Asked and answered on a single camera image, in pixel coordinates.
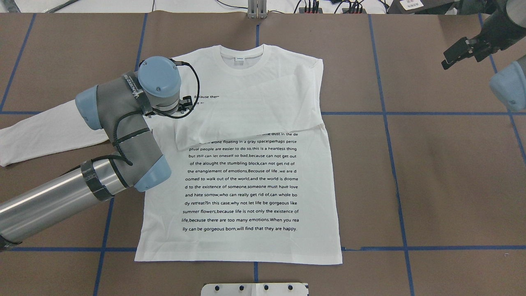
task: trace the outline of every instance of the white t-shirt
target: white t-shirt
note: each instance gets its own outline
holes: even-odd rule
[[[174,59],[190,63],[199,75],[199,104],[183,119],[146,118],[173,172],[170,179],[146,192],[135,260],[340,264],[330,148],[319,108],[322,60],[270,45],[242,52],[218,45]],[[186,67],[179,71],[181,95],[195,96],[193,72]],[[53,122],[48,116],[53,112],[74,115]],[[0,146],[0,164],[107,139],[101,131],[82,128],[82,132],[61,129],[57,133],[49,128],[79,126],[79,121],[82,118],[69,102],[0,130],[0,143],[16,139],[12,146]],[[38,142],[26,138],[28,132],[39,134]],[[28,144],[30,149],[17,148]],[[259,153],[209,152],[234,150],[235,145]],[[221,174],[222,170],[232,173]],[[230,181],[216,180],[225,176]],[[258,181],[258,189],[246,190],[254,187],[247,187],[252,183],[238,180],[247,176],[276,179]],[[189,184],[201,189],[191,190]],[[204,189],[221,185],[234,189]],[[268,189],[276,186],[279,189]],[[262,197],[248,197],[257,194]],[[214,206],[211,201],[228,203]],[[270,201],[274,204],[263,206]],[[261,209],[254,202],[263,202]],[[240,219],[230,222],[234,209]]]

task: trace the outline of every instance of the black cable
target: black cable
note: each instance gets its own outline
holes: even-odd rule
[[[361,13],[360,10],[362,9],[362,5],[361,3],[363,2],[364,0],[358,2],[358,0],[352,2],[352,9],[351,9],[351,4],[349,3],[349,10],[347,10],[347,13]]]
[[[354,11],[354,8],[356,6],[356,2],[349,1],[349,8],[347,9],[347,11],[345,13],[351,13],[351,6],[352,6],[352,11]]]
[[[387,1],[386,0],[378,0],[380,1],[381,4],[383,4],[383,7],[386,9],[386,14],[387,14],[387,10],[389,9],[389,4],[387,4]]]
[[[219,1],[219,0],[216,0],[216,2],[219,2],[219,3],[221,3],[221,4],[225,5],[225,6],[232,7],[232,8],[248,9],[248,7],[241,7],[241,6],[232,6],[232,5],[228,5],[228,4],[223,3],[223,2],[221,2],[221,1]]]
[[[66,2],[64,4],[60,4],[60,5],[56,6],[56,7],[51,8],[50,10],[46,11],[46,13],[57,12],[57,11],[61,10],[62,8],[66,7],[66,6],[69,6],[69,5],[71,5],[71,4],[75,3],[75,2],[78,2],[78,1],[80,1],[80,0],[69,0],[68,2]]]
[[[343,4],[343,3],[350,3],[349,0],[343,0],[342,2],[340,2],[340,4],[338,4],[338,6],[336,7],[336,10],[334,11],[334,13],[336,13],[338,11],[338,9],[340,8],[340,6]]]
[[[119,117],[119,119],[117,119],[117,121],[115,122],[115,126],[113,127],[113,142],[114,142],[114,146],[115,146],[115,149],[117,149],[117,152],[123,157],[123,160],[126,162],[126,164],[128,165],[133,165],[133,162],[131,162],[127,157],[126,155],[124,154],[123,152],[123,149],[120,147],[120,143],[119,143],[119,139],[117,138],[117,129],[119,128],[119,123],[125,119],[126,117],[128,116],[132,116],[132,115],[136,115],[136,114],[142,114],[143,111],[140,110],[140,111],[133,111],[133,112],[129,112],[129,113],[126,113],[124,114],[123,116]]]
[[[188,66],[190,67],[190,69],[192,70],[192,72],[194,73],[194,75],[196,76],[196,81],[197,81],[197,96],[196,96],[196,101],[194,102],[194,104],[192,105],[192,107],[190,107],[190,109],[188,110],[188,112],[186,112],[185,114],[181,115],[181,116],[171,116],[170,114],[164,112],[164,111],[161,111],[159,109],[155,109],[155,108],[152,108],[153,111],[159,113],[159,114],[162,114],[166,117],[169,117],[169,118],[174,118],[174,119],[180,119],[180,118],[184,118],[184,117],[187,117],[195,108],[195,106],[197,105],[197,101],[199,100],[199,91],[200,91],[200,84],[199,84],[199,76],[197,76],[197,72],[195,71],[194,67],[192,67],[192,65],[190,65],[189,63],[187,62],[178,62],[178,61],[174,61],[172,59],[170,59],[172,62],[174,62],[176,65],[177,63],[181,63],[182,66]]]
[[[296,10],[298,10],[298,7],[299,7],[299,4],[301,3],[301,0],[298,1],[298,4],[296,4],[296,8],[294,8],[294,12],[293,13],[296,13]]]
[[[103,155],[103,156],[96,157],[96,158],[92,159],[92,162],[96,162],[96,161],[98,161],[98,160],[103,160],[103,159],[117,159],[117,160],[122,160],[122,161],[124,161],[124,158],[123,158],[122,156],[120,156],[120,155],[113,155],[113,154],[110,154],[110,155]],[[72,171],[74,171],[74,170],[76,170],[76,169],[80,169],[80,165],[78,165],[78,166],[72,168],[71,170],[65,172],[65,173],[62,174],[61,176],[65,175],[65,174],[67,174],[67,173],[70,173],[70,172],[72,172]]]

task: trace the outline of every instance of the blue grid line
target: blue grid line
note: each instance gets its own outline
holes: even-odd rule
[[[386,130],[386,137],[387,137],[387,147],[389,150],[389,159],[391,161],[391,171],[394,178],[394,185],[396,188],[396,198],[398,201],[398,218],[400,220],[400,232],[402,234],[402,243],[404,247],[404,256],[406,258],[406,269],[407,269],[407,279],[409,282],[409,291],[411,293],[411,296],[414,296],[414,285],[413,285],[413,276],[411,272],[411,262],[409,260],[409,251],[407,249],[407,238],[406,238],[406,228],[404,226],[403,222],[403,212],[402,212],[402,202],[400,200],[400,192],[398,189],[398,178],[396,175],[396,167],[395,167],[395,159],[393,156],[392,151],[392,145],[391,145],[391,135],[389,134],[389,123],[387,121],[387,110],[386,110],[386,104],[383,98],[383,89],[382,89],[382,80],[380,77],[380,66],[378,64],[378,55],[376,52],[376,43],[375,43],[375,33],[372,27],[372,18],[371,15],[367,15],[369,18],[369,30],[371,32],[371,42],[372,42],[372,53],[375,58],[375,68],[376,68],[376,77],[378,80],[378,90],[380,92],[380,103],[382,105],[382,113],[383,113],[383,124]]]
[[[256,47],[259,46],[259,24],[256,25]]]
[[[321,115],[383,115],[383,112],[375,111],[350,111],[350,112],[321,112]]]
[[[384,251],[461,251],[461,250],[526,250],[526,245],[424,245],[424,246],[364,246],[359,249],[341,248],[344,252]]]
[[[106,252],[137,252],[137,248],[106,248]]]
[[[259,267],[258,267],[258,262],[254,262],[254,283],[259,283]]]
[[[409,246],[409,251],[526,250],[526,245],[434,245]]]
[[[137,51],[137,59],[135,60],[135,71],[139,70],[140,54],[143,50],[144,31],[146,30],[146,21],[148,20],[148,14],[144,14],[143,29],[140,33],[139,50]]]
[[[11,71],[11,76],[9,77],[9,82],[7,82],[7,87],[5,88],[4,97],[2,98],[2,101],[0,102],[0,112],[4,108],[5,101],[7,100],[7,94],[9,93],[9,89],[11,88],[11,83],[13,82],[13,78],[15,77],[16,69],[18,68],[18,63],[20,62],[20,59],[22,58],[22,53],[24,52],[24,48],[27,44],[27,39],[29,38],[29,34],[31,32],[31,29],[33,28],[33,23],[35,23],[36,13],[33,14],[33,17],[31,18],[31,22],[29,23],[29,27],[27,28],[26,36],[24,37],[24,41],[22,42],[22,46],[20,47],[20,51],[18,52],[18,56],[16,57],[15,66],[13,67],[13,71]]]
[[[109,201],[108,216],[106,216],[106,227],[104,228],[104,237],[102,240],[102,248],[100,250],[99,265],[97,268],[97,277],[95,278],[95,286],[93,288],[93,296],[97,296],[98,287],[100,284],[100,277],[102,276],[102,267],[104,265],[104,255],[106,254],[106,243],[108,241],[109,225],[112,221],[114,199]]]
[[[40,111],[1,111],[0,114],[6,115],[35,115],[41,113]]]
[[[27,246],[13,248],[14,252],[100,252],[101,248],[76,248],[54,246]]]
[[[480,27],[482,27],[484,25],[484,21],[482,20],[482,15],[480,13],[479,13],[479,22],[480,22]],[[493,59],[493,55],[491,54],[490,54],[490,61],[491,61],[491,66],[493,67],[493,71],[496,74],[498,72],[497,66],[495,65],[495,60]],[[519,114],[524,114],[524,113],[513,114],[508,109],[508,112],[506,114],[510,117],[511,126],[513,127],[513,133],[515,134],[515,138],[517,139],[517,143],[519,145],[519,150],[521,151],[522,162],[524,162],[524,164],[526,165],[526,153],[524,151],[524,146],[522,145],[522,140],[519,135],[519,131],[517,130],[517,125],[515,124],[515,120],[513,119],[514,115],[519,115]]]

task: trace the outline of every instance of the power strip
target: power strip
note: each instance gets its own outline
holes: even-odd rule
[[[305,13],[305,7],[300,7],[299,8],[299,13]],[[318,8],[318,13],[323,13],[323,9],[321,9],[321,7]]]
[[[348,8],[342,8],[342,9],[341,9],[341,12],[342,12],[342,13],[347,13],[348,10],[349,10]],[[365,11],[365,8],[362,9],[362,13],[361,13],[361,14],[366,14],[366,13],[367,13],[367,12]]]

